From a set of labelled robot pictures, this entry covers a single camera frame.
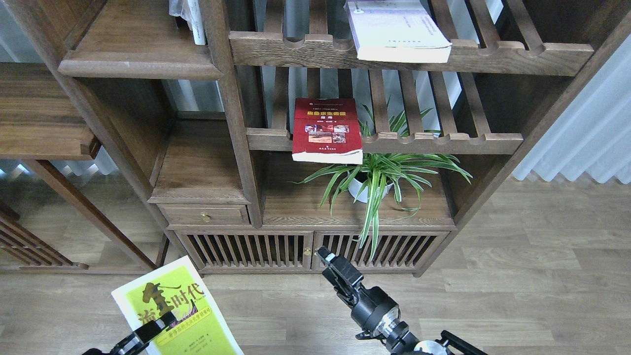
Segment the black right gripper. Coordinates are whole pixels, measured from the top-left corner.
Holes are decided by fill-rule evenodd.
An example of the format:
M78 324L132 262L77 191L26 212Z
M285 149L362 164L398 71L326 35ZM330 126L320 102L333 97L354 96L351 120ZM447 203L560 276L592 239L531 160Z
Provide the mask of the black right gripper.
M366 341L400 341L409 332L409 326L401 321L398 304L380 287L365 288L363 274L345 257L337 256L322 246L317 255L324 263L322 275L334 287L337 296L351 310L351 318L362 332L356 339Z

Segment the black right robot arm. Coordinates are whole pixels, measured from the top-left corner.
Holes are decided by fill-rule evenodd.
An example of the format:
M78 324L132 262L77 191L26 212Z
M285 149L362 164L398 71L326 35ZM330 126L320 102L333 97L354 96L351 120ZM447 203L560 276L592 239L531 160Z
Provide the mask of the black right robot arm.
M400 319L399 305L380 287L366 288L363 275L345 257L326 247L317 255L325 264L323 276L334 286L339 298L350 310L350 317L361 327L359 341L379 340L392 355L451 355L453 347L465 355L484 352L459 337L443 330L435 341L420 341Z

